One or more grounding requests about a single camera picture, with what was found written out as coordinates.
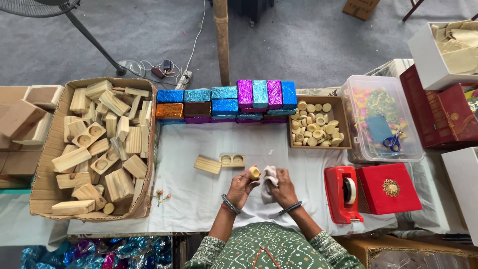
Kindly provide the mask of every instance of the woman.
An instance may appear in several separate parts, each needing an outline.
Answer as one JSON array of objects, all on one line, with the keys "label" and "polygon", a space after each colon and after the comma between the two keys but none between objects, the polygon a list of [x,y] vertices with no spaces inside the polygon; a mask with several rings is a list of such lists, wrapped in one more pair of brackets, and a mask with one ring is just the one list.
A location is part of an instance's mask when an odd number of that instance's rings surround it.
[{"label": "woman", "polygon": [[276,169],[279,187],[267,181],[272,196],[302,234],[278,224],[253,223],[232,231],[236,212],[259,182],[246,170],[232,179],[209,235],[183,269],[365,269],[326,231],[322,231],[295,195],[287,169]]}]

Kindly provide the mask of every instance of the bangle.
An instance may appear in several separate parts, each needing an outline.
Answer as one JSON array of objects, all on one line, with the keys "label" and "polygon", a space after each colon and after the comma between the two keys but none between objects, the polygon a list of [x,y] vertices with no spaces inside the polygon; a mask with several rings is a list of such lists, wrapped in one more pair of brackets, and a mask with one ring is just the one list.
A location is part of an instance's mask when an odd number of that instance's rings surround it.
[{"label": "bangle", "polygon": [[230,208],[228,208],[227,206],[225,206],[223,203],[221,204],[221,207],[224,208],[224,209],[226,209],[226,210],[229,211],[229,212],[232,212],[232,213],[234,213],[234,214],[236,213],[236,212],[232,211],[232,209],[230,209]]},{"label": "bangle", "polygon": [[290,212],[290,211],[296,209],[296,208],[299,207],[301,204],[302,204],[302,201],[298,201],[297,203],[295,203],[295,204],[289,206],[288,208],[286,208],[286,209],[280,211],[280,212],[279,212],[279,216],[282,216],[282,215],[284,215],[285,213]]},{"label": "bangle", "polygon": [[234,211],[234,213],[236,213],[237,215],[241,214],[241,210],[237,209],[234,205],[232,205],[231,202],[229,202],[229,200],[226,198],[225,194],[222,194],[221,197],[222,197],[222,200],[224,200],[224,202],[226,203],[226,205],[228,205],[228,207],[232,211]]}]

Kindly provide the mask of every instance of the woman's right hand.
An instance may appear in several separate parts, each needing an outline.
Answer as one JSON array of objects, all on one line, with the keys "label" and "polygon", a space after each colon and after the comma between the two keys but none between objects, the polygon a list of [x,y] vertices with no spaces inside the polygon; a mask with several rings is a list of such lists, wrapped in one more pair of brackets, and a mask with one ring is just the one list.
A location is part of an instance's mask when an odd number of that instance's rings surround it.
[{"label": "woman's right hand", "polygon": [[289,171],[287,169],[277,168],[276,172],[277,179],[279,180],[279,187],[276,188],[269,180],[267,181],[267,184],[269,184],[272,196],[282,208],[286,209],[298,202],[297,196],[295,195],[294,185],[289,177]]}]

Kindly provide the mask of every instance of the blue foil-wrapped block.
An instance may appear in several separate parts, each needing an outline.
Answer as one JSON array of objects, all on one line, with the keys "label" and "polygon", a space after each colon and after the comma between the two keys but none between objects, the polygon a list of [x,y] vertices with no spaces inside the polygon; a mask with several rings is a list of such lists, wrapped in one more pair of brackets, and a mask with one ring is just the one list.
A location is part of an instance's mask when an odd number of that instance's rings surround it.
[{"label": "blue foil-wrapped block", "polygon": [[237,115],[217,115],[217,116],[212,116],[211,119],[214,120],[224,120],[224,119],[235,119]]},{"label": "blue foil-wrapped block", "polygon": [[210,89],[197,89],[184,91],[185,102],[208,102],[211,101]]},{"label": "blue foil-wrapped block", "polygon": [[231,99],[238,97],[238,87],[212,87],[211,98],[212,99]]},{"label": "blue foil-wrapped block", "polygon": [[252,107],[267,108],[269,95],[267,94],[267,82],[265,80],[252,81]]},{"label": "blue foil-wrapped block", "polygon": [[172,124],[186,124],[184,119],[165,119],[165,120],[158,120],[161,125],[172,125]]},{"label": "blue foil-wrapped block", "polygon": [[182,103],[184,90],[158,90],[158,103]]},{"label": "blue foil-wrapped block", "polygon": [[297,108],[297,95],[293,81],[281,81],[282,88],[282,109]]},{"label": "blue foil-wrapped block", "polygon": [[261,120],[262,119],[262,113],[256,112],[256,113],[243,113],[239,114],[237,116],[238,120]]},{"label": "blue foil-wrapped block", "polygon": [[292,116],[295,114],[295,109],[269,109],[267,114],[271,116]]},{"label": "blue foil-wrapped block", "polygon": [[239,113],[237,99],[213,99],[212,115],[237,115]]}]

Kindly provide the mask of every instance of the gold ornament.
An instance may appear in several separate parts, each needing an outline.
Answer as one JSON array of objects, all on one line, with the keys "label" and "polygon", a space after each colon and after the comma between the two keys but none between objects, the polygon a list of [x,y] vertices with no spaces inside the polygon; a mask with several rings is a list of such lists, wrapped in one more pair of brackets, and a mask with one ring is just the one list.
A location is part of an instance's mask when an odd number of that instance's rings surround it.
[{"label": "gold ornament", "polygon": [[390,197],[397,197],[398,194],[400,193],[400,188],[398,187],[397,182],[394,180],[386,179],[383,182],[382,187],[383,187],[383,191]]}]

